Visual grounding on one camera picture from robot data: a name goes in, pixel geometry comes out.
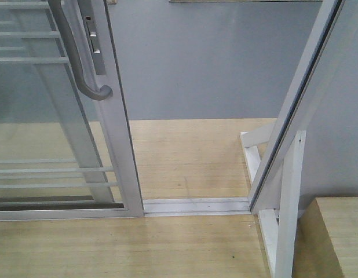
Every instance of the wooden floor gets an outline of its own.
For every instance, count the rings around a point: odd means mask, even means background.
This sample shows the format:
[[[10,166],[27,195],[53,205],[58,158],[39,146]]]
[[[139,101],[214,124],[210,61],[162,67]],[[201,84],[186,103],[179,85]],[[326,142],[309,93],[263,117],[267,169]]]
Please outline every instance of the wooden floor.
[[[0,222],[0,278],[266,278],[252,215]]]
[[[270,121],[131,121],[143,198],[246,196],[250,185],[239,132]],[[92,129],[100,133],[99,125]],[[28,142],[35,146],[36,128],[30,130]],[[51,140],[53,133],[44,135]],[[96,141],[104,159],[103,138]],[[60,142],[52,148],[55,157]],[[25,151],[23,145],[19,151]],[[5,159],[4,149],[0,152]],[[30,154],[24,158],[38,156]],[[268,273],[252,215],[0,222],[0,278],[264,278]]]
[[[130,121],[143,199],[247,196],[239,133],[273,120]]]

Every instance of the sliding glass door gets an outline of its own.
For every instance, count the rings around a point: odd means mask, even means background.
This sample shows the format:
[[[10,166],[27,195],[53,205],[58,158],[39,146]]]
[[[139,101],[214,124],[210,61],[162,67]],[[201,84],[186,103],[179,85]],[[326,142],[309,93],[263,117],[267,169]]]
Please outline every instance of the sliding glass door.
[[[142,214],[107,4],[0,1],[0,220]]]

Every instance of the door handle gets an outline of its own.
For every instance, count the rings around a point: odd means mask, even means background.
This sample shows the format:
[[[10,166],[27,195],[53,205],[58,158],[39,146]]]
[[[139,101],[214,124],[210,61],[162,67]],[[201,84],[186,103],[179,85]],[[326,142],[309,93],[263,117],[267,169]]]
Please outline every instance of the door handle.
[[[62,37],[77,88],[81,93],[90,97],[92,100],[105,100],[112,95],[112,89],[108,85],[103,85],[98,88],[98,90],[93,90],[85,82],[79,51],[71,27],[62,10],[61,0],[48,0],[48,3]]]

